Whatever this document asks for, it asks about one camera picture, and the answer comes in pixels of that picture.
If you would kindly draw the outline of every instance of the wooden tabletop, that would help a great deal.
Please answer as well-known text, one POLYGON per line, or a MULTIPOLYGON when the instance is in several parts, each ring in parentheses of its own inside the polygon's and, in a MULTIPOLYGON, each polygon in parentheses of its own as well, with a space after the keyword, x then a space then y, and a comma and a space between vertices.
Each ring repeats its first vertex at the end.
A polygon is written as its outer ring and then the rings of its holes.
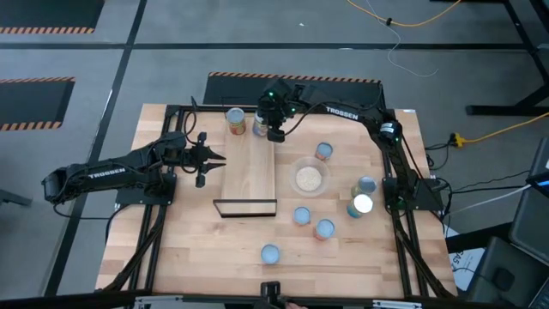
MULTIPOLYGON (((132 148, 160 136, 165 109, 165 105, 143 106, 132 148)), ((415 111, 398 110, 396 116, 421 172, 428 175, 415 111)), ((190 138, 206 131, 206 144, 223 154, 223 114, 199 112, 197 118, 190 138)), ((295 121, 288 120, 283 129, 295 121)), ((167 210, 154 292, 258 295, 261 282, 276 280, 281 282, 282 293, 293 297, 401 298, 395 236, 390 216, 383 209, 382 191, 372 194, 374 208, 369 214, 353 219, 346 212, 350 189, 359 177, 368 175, 377 181, 383 177, 381 152, 365 127, 331 115, 308 115, 284 143, 275 144, 274 152, 276 217, 221 219, 212 200, 221 196, 224 169, 210 171, 206 186, 198 189, 195 175, 176 168, 178 188, 167 210), (302 197, 288 181, 290 166, 303 156, 314 155, 320 142, 334 147, 327 162, 329 187, 318 197, 302 197), (299 227, 293 223, 293 211, 298 206, 311 210, 313 224, 299 227), (326 241, 312 236, 314 223, 322 218, 335 224, 335 236, 326 241), (262 264, 260 250, 266 244, 280 247, 277 265, 262 264)), ((142 206, 131 206, 112 222, 97 288, 110 283, 134 253, 142 213, 142 206)), ((455 293, 440 222, 429 212, 415 211, 414 215, 423 258, 443 285, 455 293)), ((143 261, 138 287, 145 281, 148 258, 143 261)), ((413 291, 419 294, 411 258, 407 263, 413 291)))

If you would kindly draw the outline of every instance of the hazard tape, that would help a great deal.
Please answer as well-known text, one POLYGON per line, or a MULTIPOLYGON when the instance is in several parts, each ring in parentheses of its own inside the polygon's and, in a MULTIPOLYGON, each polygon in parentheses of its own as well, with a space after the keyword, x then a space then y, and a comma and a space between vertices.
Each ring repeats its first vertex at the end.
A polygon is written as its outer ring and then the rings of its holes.
POLYGON ((15 78, 15 79, 0 79, 0 83, 10 82, 75 82, 74 77, 40 77, 40 78, 15 78))
POLYGON ((381 82, 379 80, 365 79, 365 78, 292 76, 292 75, 253 74, 253 73, 236 73, 236 72, 210 72, 208 76, 248 77, 248 78, 283 78, 283 79, 288 79, 288 80, 320 81, 320 82, 367 82, 367 83, 380 83, 381 82))
POLYGON ((2 124, 0 131, 7 130, 54 130, 61 126, 61 121, 39 121, 37 123, 20 123, 20 124, 2 124))
POLYGON ((90 34, 90 27, 0 27, 0 34, 90 34))

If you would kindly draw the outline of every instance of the white cable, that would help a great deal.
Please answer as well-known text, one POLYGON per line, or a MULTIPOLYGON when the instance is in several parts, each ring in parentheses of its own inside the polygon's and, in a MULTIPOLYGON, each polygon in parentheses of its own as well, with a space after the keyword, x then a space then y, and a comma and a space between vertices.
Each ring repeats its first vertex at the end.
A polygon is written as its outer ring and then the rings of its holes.
POLYGON ((491 198, 491 199, 486 200, 486 201, 484 201, 484 202, 475 203, 475 204, 473 204, 473 205, 470 205, 470 206, 467 206, 467 207, 465 207, 465 208, 459 209, 459 210, 457 210, 457 211, 451 212, 451 213, 449 213, 449 215, 455 215, 455 214, 457 214, 457 213, 462 212, 463 210, 471 209, 471 208, 473 208, 473 207, 477 207, 477 206, 480 206, 480 205, 484 205, 484 204, 486 204, 486 203, 495 202, 495 201, 500 200, 500 199, 502 199, 502 198, 510 197, 510 196, 512 196, 513 194, 516 194, 516 193, 518 193, 518 192, 525 191, 526 189, 530 188, 531 186, 532 186, 532 185, 525 185, 525 186, 523 186, 523 187, 520 188, 520 189, 516 189, 516 190, 514 190, 514 191, 512 191, 512 192, 509 192, 509 193, 507 193, 507 194, 503 194, 501 197, 494 197, 494 198, 491 198))
POLYGON ((417 76, 417 77, 431 77, 431 76, 434 76, 435 74, 437 74, 438 69, 436 69, 436 70, 435 70, 434 72, 432 72, 431 74, 428 74, 428 75, 421 75, 421 74, 418 74, 418 73, 416 73, 416 72, 414 72, 414 71, 412 71, 412 70, 410 70, 410 69, 408 69, 408 68, 405 68, 405 67, 403 67, 403 66, 401 66, 401 65, 399 65, 399 64, 396 64, 396 63, 393 62, 393 60, 391 60, 391 57, 390 57, 390 56, 391 56, 391 52, 393 52, 393 51, 396 49, 396 47, 398 47, 398 46, 401 44, 401 42, 402 42, 401 36, 400 36, 392 27, 389 27, 389 26, 387 26, 386 24, 384 24, 384 23, 381 22, 381 20, 379 19, 379 15, 376 13, 376 10, 374 10, 374 8, 371 6, 370 0, 366 0, 366 2, 368 2, 368 6, 370 7, 371 12, 372 12, 375 16, 377 16, 377 17, 376 17, 377 22, 379 22, 379 24, 381 24, 382 26, 387 27, 387 29, 390 30, 392 33, 394 33, 394 34, 396 35, 396 37, 398 38, 398 43, 396 43, 396 45, 387 53, 387 60, 389 60, 389 62, 390 62, 391 64, 393 64, 395 67, 401 68, 401 69, 403 69, 403 70, 405 70, 405 71, 408 71, 408 72, 414 74, 414 75, 417 76))

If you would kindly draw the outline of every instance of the yellow cable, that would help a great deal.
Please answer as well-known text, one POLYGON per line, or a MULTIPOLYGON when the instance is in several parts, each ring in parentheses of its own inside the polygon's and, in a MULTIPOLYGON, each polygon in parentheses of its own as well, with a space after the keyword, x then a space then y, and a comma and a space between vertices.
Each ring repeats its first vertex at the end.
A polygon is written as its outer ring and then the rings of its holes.
MULTIPOLYGON (((415 23, 415 24, 404 24, 404 23, 400 23, 400 22, 396 22, 396 21, 391 21, 391 25, 396 25, 396 26, 401 26, 401 27, 419 27, 419 26, 423 26, 425 24, 428 24, 429 22, 431 21, 434 21, 436 20, 438 17, 448 13, 451 9, 453 9, 457 4, 459 4, 462 0, 457 0, 454 4, 450 5, 447 9, 445 9, 444 11, 442 11, 440 14, 438 15, 435 15, 433 16, 432 18, 426 20, 426 21, 422 21, 422 22, 419 22, 419 23, 415 23)), ((369 14, 369 15, 372 15, 374 17, 376 17, 377 19, 379 19, 380 21, 387 21, 386 18, 383 18, 381 16, 378 16, 378 15, 375 15, 373 13, 371 13, 369 10, 367 9, 364 9, 362 8, 361 6, 359 6, 358 4, 354 3, 353 1, 351 0, 347 0, 347 2, 349 2, 349 4, 351 4, 353 7, 357 8, 357 9, 360 9, 361 11, 369 14)))
POLYGON ((498 131, 495 131, 493 133, 490 133, 488 135, 485 135, 483 137, 479 137, 479 138, 475 138, 473 140, 468 140, 467 138, 463 138, 461 136, 459 136, 459 134, 455 134, 456 136, 456 142, 458 144, 458 147, 462 147, 462 144, 464 143, 472 143, 472 142, 480 142, 480 141, 484 141, 486 138, 490 138, 492 136, 496 136, 498 134, 502 134, 504 132, 507 132, 508 130, 513 130, 513 129, 516 129, 518 127, 522 127, 523 125, 526 125, 526 124, 532 124, 534 121, 538 121, 546 116, 549 116, 549 112, 546 112, 544 113, 543 115, 540 115, 536 118, 532 118, 530 119, 529 121, 525 121, 523 123, 520 123, 520 124, 515 124, 515 125, 511 125, 510 127, 508 128, 505 128, 505 129, 501 129, 501 130, 498 130, 498 131))

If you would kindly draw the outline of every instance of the clear bowl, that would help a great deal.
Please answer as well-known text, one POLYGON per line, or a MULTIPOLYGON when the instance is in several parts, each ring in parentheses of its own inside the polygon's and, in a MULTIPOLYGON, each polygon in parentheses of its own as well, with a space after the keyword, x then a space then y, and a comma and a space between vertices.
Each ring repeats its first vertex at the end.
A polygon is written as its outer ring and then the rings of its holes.
POLYGON ((290 167, 290 185, 297 193, 301 194, 304 197, 316 197, 317 195, 320 195, 321 193, 326 191, 326 188, 328 188, 329 184, 329 178, 330 173, 328 167, 326 166, 326 164, 324 164, 324 162, 315 157, 300 158, 299 160, 292 163, 290 167), (314 191, 303 191, 299 188, 298 183, 296 182, 296 176, 298 174, 298 171, 304 167, 314 167, 322 176, 320 185, 314 191))

